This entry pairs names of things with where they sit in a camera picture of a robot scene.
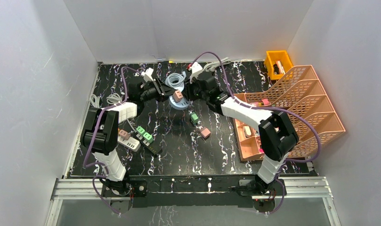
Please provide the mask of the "green usb plug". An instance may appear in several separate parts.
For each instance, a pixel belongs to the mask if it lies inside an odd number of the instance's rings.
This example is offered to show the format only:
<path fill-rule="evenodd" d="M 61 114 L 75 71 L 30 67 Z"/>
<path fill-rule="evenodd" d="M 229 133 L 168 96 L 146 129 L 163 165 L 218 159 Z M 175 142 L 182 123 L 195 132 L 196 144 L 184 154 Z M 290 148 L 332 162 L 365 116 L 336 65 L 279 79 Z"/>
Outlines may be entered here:
<path fill-rule="evenodd" d="M 199 117 L 196 113 L 190 113 L 190 121 L 193 125 L 197 126 L 199 123 Z"/>

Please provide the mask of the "white power strip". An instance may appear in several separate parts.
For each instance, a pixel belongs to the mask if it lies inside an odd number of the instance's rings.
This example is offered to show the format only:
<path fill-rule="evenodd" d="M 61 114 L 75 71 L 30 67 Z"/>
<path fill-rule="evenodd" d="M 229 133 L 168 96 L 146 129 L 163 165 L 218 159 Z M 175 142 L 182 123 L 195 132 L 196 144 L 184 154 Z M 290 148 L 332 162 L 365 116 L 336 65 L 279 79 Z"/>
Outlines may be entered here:
<path fill-rule="evenodd" d="M 129 140 L 124 140 L 124 139 L 120 138 L 118 135 L 117 141 L 119 144 L 123 145 L 124 147 L 126 147 L 126 148 L 128 148 L 134 152 L 137 152 L 141 147 L 140 142 L 133 137 L 130 137 Z"/>

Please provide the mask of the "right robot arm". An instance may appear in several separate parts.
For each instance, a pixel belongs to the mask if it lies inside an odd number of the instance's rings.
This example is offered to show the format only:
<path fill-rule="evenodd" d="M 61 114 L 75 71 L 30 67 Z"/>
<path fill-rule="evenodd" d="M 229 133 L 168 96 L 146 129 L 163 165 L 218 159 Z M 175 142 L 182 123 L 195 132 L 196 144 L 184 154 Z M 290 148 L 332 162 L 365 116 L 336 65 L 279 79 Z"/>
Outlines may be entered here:
<path fill-rule="evenodd" d="M 288 112 L 252 106 L 230 90 L 222 90 L 216 79 L 207 73 L 191 76 L 185 81 L 183 91 L 187 99 L 203 100 L 213 112 L 243 122 L 257 131 L 264 157 L 255 176 L 256 190 L 262 195 L 273 191 L 281 165 L 299 141 Z"/>

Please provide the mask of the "peach mesh file organizer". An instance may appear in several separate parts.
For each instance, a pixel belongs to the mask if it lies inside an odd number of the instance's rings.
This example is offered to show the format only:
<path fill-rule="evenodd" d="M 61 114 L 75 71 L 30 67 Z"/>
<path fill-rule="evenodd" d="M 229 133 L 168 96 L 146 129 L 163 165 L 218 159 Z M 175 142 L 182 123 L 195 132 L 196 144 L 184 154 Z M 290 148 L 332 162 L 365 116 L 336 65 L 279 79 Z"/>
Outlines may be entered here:
<path fill-rule="evenodd" d="M 320 79 L 311 65 L 294 66 L 269 90 L 246 93 L 247 103 L 251 97 L 267 98 L 272 106 L 287 109 L 305 119 L 317 131 L 324 146 L 346 130 L 340 121 Z M 289 115 L 299 136 L 299 142 L 288 158 L 308 157 L 317 151 L 317 141 L 301 120 Z"/>

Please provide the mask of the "mauve pink usb plug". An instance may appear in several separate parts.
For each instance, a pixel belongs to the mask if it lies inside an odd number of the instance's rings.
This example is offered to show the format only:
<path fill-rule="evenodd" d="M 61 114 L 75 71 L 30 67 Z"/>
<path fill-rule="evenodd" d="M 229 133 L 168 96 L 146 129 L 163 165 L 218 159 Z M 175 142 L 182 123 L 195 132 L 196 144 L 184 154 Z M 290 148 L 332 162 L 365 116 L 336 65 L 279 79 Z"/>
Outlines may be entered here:
<path fill-rule="evenodd" d="M 211 136 L 211 131 L 206 127 L 199 129 L 199 133 L 203 139 L 207 139 Z"/>

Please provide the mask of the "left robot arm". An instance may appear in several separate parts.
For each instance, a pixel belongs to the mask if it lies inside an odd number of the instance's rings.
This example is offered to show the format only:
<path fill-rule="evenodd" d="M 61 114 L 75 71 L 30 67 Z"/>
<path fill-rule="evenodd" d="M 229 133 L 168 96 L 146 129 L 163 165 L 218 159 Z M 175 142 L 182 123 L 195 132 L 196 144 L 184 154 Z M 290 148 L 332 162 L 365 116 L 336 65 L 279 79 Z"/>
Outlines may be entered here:
<path fill-rule="evenodd" d="M 149 100 L 168 100 L 176 89 L 160 79 L 152 79 L 138 84 L 125 84 L 124 91 L 124 98 L 118 103 L 88 110 L 80 140 L 81 145 L 88 149 L 83 166 L 99 166 L 105 178 L 114 181 L 113 190 L 120 196 L 129 194 L 131 183 L 124 179 L 126 169 L 116 151 L 119 124 L 139 116 L 144 103 Z"/>

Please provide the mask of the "aluminium frame rail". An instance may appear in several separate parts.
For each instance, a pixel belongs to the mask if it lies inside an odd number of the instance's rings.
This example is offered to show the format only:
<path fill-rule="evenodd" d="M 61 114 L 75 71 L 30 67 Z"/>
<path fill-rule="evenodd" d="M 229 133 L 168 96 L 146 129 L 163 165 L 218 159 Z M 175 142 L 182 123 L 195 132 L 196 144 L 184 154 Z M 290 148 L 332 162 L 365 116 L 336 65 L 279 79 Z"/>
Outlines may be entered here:
<path fill-rule="evenodd" d="M 326 177 L 283 177 L 264 193 L 251 189 L 250 175 L 135 176 L 123 195 L 116 195 L 103 182 L 90 178 L 58 179 L 51 196 L 46 225 L 57 225 L 63 202 L 104 198 L 108 204 L 122 203 L 121 213 L 151 206 L 224 206 L 255 208 L 265 215 L 286 198 L 318 198 L 332 226 L 340 225 Z"/>

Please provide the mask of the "peach compartment tray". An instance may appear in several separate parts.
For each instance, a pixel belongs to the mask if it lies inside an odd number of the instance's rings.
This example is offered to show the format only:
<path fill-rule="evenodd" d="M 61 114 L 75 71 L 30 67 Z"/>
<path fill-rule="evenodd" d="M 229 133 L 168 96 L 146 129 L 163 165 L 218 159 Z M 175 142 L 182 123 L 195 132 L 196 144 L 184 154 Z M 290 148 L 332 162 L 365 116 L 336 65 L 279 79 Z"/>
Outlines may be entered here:
<path fill-rule="evenodd" d="M 234 94 L 238 99 L 247 102 L 246 93 Z M 252 106 L 272 106 L 271 102 L 267 98 L 255 99 L 251 97 Z M 237 147 L 239 150 L 239 156 L 241 161 L 257 161 L 262 160 L 264 152 L 261 149 L 260 137 L 255 129 L 251 126 L 244 124 L 238 119 L 233 119 L 235 135 L 237 140 Z"/>

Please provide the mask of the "orange plastic bin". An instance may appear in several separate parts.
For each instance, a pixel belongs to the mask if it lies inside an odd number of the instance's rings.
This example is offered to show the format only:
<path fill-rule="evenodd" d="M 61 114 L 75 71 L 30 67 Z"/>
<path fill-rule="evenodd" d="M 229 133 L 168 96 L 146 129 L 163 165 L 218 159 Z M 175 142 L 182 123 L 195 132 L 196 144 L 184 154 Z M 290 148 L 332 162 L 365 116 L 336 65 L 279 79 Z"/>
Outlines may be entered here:
<path fill-rule="evenodd" d="M 266 52 L 264 65 L 271 80 L 277 81 L 292 67 L 293 63 L 286 50 L 271 50 Z"/>

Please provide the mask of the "salmon pink usb plug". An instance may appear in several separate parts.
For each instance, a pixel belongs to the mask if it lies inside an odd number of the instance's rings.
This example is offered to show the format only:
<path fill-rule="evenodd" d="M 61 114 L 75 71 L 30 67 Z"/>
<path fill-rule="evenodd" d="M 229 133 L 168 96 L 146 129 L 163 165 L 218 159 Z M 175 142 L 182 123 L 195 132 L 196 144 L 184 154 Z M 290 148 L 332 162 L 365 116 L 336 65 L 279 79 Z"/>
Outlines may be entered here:
<path fill-rule="evenodd" d="M 180 90 L 176 90 L 174 94 L 172 95 L 172 98 L 175 103 L 179 103 L 183 99 L 183 95 Z"/>

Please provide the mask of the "round light blue socket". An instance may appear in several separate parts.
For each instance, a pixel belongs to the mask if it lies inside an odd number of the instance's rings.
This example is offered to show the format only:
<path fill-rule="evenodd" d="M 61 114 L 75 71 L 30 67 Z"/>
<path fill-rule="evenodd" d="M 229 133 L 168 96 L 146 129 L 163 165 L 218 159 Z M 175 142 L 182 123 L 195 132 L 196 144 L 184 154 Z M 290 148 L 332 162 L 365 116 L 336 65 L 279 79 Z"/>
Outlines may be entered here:
<path fill-rule="evenodd" d="M 183 97 L 179 102 L 176 102 L 173 98 L 173 95 L 169 97 L 169 103 L 170 106 L 176 110 L 185 110 L 191 105 L 191 102 L 188 101 L 185 97 Z"/>

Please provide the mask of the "black long power strip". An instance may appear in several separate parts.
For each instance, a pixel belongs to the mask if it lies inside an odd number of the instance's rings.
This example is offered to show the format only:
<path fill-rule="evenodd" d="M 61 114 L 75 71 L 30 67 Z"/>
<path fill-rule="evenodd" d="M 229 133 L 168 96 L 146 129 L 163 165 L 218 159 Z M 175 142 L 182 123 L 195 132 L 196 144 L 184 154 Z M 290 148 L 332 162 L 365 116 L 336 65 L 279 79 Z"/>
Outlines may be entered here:
<path fill-rule="evenodd" d="M 162 147 L 155 142 L 154 137 L 146 132 L 146 130 L 138 126 L 135 129 L 136 139 L 140 141 L 147 150 L 149 150 L 153 155 L 159 155 L 162 152 Z"/>

